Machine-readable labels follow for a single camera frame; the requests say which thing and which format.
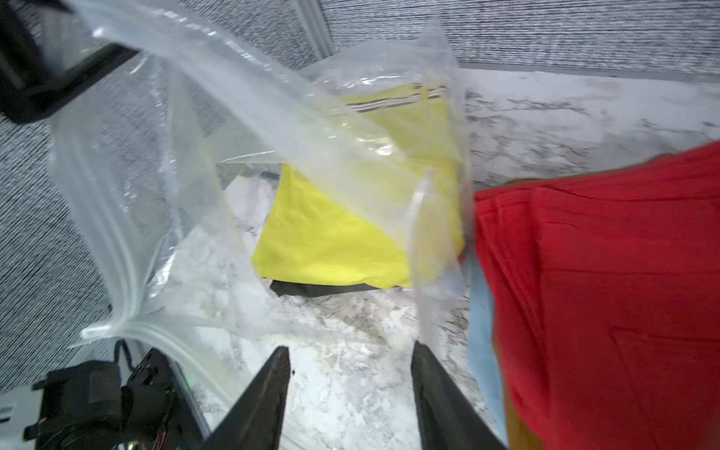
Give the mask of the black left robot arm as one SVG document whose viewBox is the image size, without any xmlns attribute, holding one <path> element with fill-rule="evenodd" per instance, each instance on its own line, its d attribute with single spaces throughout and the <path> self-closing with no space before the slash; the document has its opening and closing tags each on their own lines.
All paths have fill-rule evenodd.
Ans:
<svg viewBox="0 0 720 450">
<path fill-rule="evenodd" d="M 26 125 L 53 116 L 136 52 L 107 44 L 53 72 L 8 2 L 1 4 L 1 112 Z M 204 433 L 167 357 L 151 349 L 122 382 L 119 359 L 91 360 L 47 373 L 1 397 L 4 449 L 198 449 Z"/>
</svg>

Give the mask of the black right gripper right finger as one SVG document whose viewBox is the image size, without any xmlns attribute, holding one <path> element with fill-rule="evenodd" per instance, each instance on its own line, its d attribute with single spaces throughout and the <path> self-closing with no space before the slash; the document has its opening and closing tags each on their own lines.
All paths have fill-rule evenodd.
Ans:
<svg viewBox="0 0 720 450">
<path fill-rule="evenodd" d="M 412 349 L 411 373 L 422 450 L 506 448 L 432 350 L 419 341 Z"/>
</svg>

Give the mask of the red garment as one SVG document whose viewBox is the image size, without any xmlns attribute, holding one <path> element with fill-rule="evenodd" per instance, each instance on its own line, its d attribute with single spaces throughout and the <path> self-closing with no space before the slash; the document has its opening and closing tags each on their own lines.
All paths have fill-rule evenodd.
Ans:
<svg viewBox="0 0 720 450">
<path fill-rule="evenodd" d="M 718 448 L 718 144 L 474 212 L 502 376 L 545 448 Z"/>
</svg>

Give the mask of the brown garment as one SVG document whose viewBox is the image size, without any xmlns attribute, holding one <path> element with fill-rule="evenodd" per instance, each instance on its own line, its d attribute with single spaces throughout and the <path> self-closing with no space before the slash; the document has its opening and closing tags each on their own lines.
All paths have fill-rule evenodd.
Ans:
<svg viewBox="0 0 720 450">
<path fill-rule="evenodd" d="M 508 389 L 502 364 L 502 356 L 498 343 L 497 331 L 492 331 L 492 346 L 501 370 L 502 398 L 504 399 L 505 430 L 507 432 L 507 446 L 510 450 L 543 450 L 543 442 L 528 428 L 519 417 L 513 397 Z"/>
</svg>

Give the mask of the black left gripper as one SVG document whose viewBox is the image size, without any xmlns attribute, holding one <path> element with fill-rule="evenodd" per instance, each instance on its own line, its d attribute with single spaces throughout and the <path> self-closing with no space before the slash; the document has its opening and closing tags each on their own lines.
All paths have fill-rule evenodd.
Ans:
<svg viewBox="0 0 720 450">
<path fill-rule="evenodd" d="M 54 71 L 18 14 L 3 1 L 1 113 L 19 125 L 47 119 L 136 54 L 136 50 L 108 44 L 70 69 Z"/>
</svg>

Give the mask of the yellow garment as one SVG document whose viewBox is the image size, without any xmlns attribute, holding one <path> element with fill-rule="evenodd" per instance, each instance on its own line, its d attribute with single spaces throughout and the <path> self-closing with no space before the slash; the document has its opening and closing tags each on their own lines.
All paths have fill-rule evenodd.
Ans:
<svg viewBox="0 0 720 450">
<path fill-rule="evenodd" d="M 455 252 L 463 251 L 461 148 L 446 87 L 416 82 L 344 97 L 343 102 L 387 131 L 413 173 L 433 172 L 434 187 L 445 202 L 444 228 Z M 407 254 L 397 243 L 289 165 L 281 169 L 275 202 L 251 262 L 261 277 L 272 281 L 378 289 L 411 284 Z"/>
</svg>

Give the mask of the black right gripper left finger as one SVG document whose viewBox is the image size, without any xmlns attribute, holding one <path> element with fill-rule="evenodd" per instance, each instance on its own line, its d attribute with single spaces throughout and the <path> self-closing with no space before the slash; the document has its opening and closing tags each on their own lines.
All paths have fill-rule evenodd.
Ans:
<svg viewBox="0 0 720 450">
<path fill-rule="evenodd" d="M 278 450 L 291 374 L 289 348 L 275 348 L 201 449 Z"/>
</svg>

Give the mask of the light blue trousers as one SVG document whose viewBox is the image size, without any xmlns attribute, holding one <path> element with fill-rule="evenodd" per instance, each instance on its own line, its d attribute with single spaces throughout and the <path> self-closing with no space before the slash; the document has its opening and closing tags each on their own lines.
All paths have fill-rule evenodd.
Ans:
<svg viewBox="0 0 720 450">
<path fill-rule="evenodd" d="M 492 345 L 494 297 L 474 253 L 469 256 L 467 263 L 470 276 L 468 363 L 484 398 L 489 417 L 495 423 L 496 434 L 507 446 L 503 379 Z"/>
</svg>

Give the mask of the clear plastic vacuum bag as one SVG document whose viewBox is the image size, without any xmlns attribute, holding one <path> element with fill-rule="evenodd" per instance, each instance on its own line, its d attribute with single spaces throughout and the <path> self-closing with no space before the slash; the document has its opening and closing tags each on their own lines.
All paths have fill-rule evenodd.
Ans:
<svg viewBox="0 0 720 450">
<path fill-rule="evenodd" d="M 107 44 L 138 52 L 51 121 L 52 176 L 111 300 L 80 342 L 157 347 L 227 403 L 278 345 L 323 367 L 325 392 L 402 384 L 413 341 L 435 343 L 442 310 L 464 289 L 469 155 L 442 34 L 371 43 L 295 72 L 176 1 L 74 7 L 43 18 L 54 68 Z M 412 172 L 387 131 L 343 102 L 415 83 L 447 89 L 461 252 L 444 228 L 433 172 Z M 397 243 L 410 286 L 274 294 L 251 258 L 283 165 Z"/>
</svg>

